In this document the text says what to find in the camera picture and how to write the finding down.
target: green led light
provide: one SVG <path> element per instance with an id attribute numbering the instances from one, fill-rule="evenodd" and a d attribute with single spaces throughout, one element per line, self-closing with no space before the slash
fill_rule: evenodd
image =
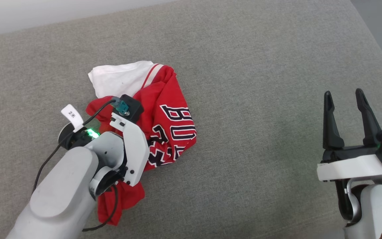
<path id="1" fill-rule="evenodd" d="M 88 135 L 91 136 L 92 138 L 96 139 L 98 138 L 100 135 L 98 133 L 96 133 L 94 130 L 92 129 L 87 129 L 86 132 L 88 132 Z"/>

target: gray fabric surface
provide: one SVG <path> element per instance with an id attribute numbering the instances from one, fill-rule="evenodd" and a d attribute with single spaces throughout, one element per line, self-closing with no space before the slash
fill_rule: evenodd
<path id="1" fill-rule="evenodd" d="M 348 0 L 188 0 L 0 36 L 0 238 L 56 146 L 60 109 L 94 99 L 87 73 L 138 60 L 176 70 L 197 144 L 144 173 L 146 198 L 118 227 L 81 238 L 316 238 L 343 225 L 334 184 L 316 176 L 324 91 L 347 145 L 363 138 L 356 88 L 382 126 L 382 51 L 357 11 Z"/>

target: jersey lettering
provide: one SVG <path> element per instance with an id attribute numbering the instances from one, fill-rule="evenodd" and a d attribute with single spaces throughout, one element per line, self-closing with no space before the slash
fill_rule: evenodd
<path id="1" fill-rule="evenodd" d="M 185 149 L 185 147 L 180 147 L 178 145 L 174 145 L 175 157 L 173 158 L 173 160 L 176 161 L 176 159 L 178 159 L 179 156 L 181 156 L 184 149 Z"/>
<path id="2" fill-rule="evenodd" d="M 158 167 L 158 166 L 162 165 L 163 162 L 164 162 L 164 161 L 163 161 L 164 152 L 161 151 L 161 150 L 159 150 L 159 149 L 157 149 L 157 148 L 155 148 L 155 144 L 156 144 L 156 142 L 153 141 L 153 144 L 150 145 L 150 154 L 149 154 L 149 156 L 148 156 L 148 162 L 149 162 L 151 165 L 153 165 L 153 166 L 155 166 L 155 167 Z M 152 148 L 155 148 L 155 153 L 152 153 L 152 152 L 151 152 L 151 149 L 152 149 Z"/>
<path id="3" fill-rule="evenodd" d="M 170 132 L 174 140 L 190 140 L 196 136 L 195 125 L 171 126 Z"/>
<path id="4" fill-rule="evenodd" d="M 167 155 L 169 156 L 169 157 L 171 157 L 172 156 L 172 148 L 171 147 L 167 147 Z"/>
<path id="5" fill-rule="evenodd" d="M 169 139 L 167 138 L 166 132 L 160 124 L 153 127 L 153 132 L 158 134 L 158 135 L 150 136 L 151 141 L 155 140 L 155 141 L 159 142 L 160 144 L 164 144 L 164 143 L 169 142 Z"/>
<path id="6" fill-rule="evenodd" d="M 160 106 L 167 118 L 171 121 L 186 121 L 192 120 L 190 110 L 188 108 L 171 108 L 167 105 Z"/>

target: red cloth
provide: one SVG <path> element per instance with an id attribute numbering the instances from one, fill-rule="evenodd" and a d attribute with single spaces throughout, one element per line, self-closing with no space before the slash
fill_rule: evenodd
<path id="1" fill-rule="evenodd" d="M 146 135 L 150 146 L 150 157 L 144 171 L 175 162 L 183 151 L 195 144 L 197 135 L 174 70 L 164 65 L 154 78 L 151 78 L 150 85 L 147 84 L 148 86 L 144 88 L 146 84 L 144 82 L 143 88 L 133 96 L 134 99 L 141 102 L 144 108 L 137 125 Z M 93 115 L 111 98 L 111 96 L 107 96 L 91 101 L 86 112 Z M 112 109 L 112 106 L 107 106 L 97 115 L 96 118 L 101 122 L 99 131 L 100 133 L 112 131 L 121 135 L 121 132 L 109 125 Z M 117 189 L 119 193 L 118 208 L 108 223 L 112 225 L 119 223 L 123 209 L 133 207 L 145 196 L 141 183 L 132 187 L 119 182 Z M 100 222 L 107 220 L 113 212 L 114 203 L 114 192 L 105 192 L 98 197 Z"/>

